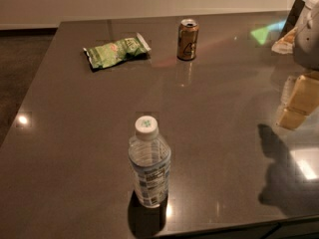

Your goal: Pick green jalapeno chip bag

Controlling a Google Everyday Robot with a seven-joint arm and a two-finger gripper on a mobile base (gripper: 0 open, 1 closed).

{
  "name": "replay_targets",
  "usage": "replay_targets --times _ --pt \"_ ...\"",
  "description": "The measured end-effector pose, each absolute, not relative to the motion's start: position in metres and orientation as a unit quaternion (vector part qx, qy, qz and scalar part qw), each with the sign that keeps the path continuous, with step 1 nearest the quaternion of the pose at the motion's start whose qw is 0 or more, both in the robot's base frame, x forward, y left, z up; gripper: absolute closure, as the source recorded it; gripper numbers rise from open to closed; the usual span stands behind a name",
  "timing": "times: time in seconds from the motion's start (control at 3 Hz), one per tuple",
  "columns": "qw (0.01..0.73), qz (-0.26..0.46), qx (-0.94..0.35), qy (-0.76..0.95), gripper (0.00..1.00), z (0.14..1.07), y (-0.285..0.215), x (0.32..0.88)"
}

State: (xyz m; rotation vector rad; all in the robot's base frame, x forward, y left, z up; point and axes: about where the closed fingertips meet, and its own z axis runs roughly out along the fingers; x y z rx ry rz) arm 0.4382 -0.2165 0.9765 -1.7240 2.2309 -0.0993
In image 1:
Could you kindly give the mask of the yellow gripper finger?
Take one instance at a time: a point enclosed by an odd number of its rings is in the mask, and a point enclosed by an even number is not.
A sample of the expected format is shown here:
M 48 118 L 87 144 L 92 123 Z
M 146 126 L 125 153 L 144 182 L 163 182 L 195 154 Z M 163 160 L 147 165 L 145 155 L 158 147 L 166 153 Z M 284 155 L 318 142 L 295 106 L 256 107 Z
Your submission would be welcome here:
M 285 82 L 276 124 L 295 130 L 319 107 L 319 72 L 311 71 Z

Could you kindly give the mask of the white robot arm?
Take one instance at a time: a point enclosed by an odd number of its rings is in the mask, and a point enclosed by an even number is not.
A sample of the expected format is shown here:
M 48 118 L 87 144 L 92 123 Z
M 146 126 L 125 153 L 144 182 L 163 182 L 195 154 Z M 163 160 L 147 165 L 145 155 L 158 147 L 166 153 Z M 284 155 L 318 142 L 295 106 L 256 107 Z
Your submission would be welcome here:
M 319 107 L 319 0 L 296 0 L 290 15 L 295 22 L 271 50 L 292 54 L 294 62 L 306 69 L 287 78 L 277 110 L 276 124 L 295 130 Z

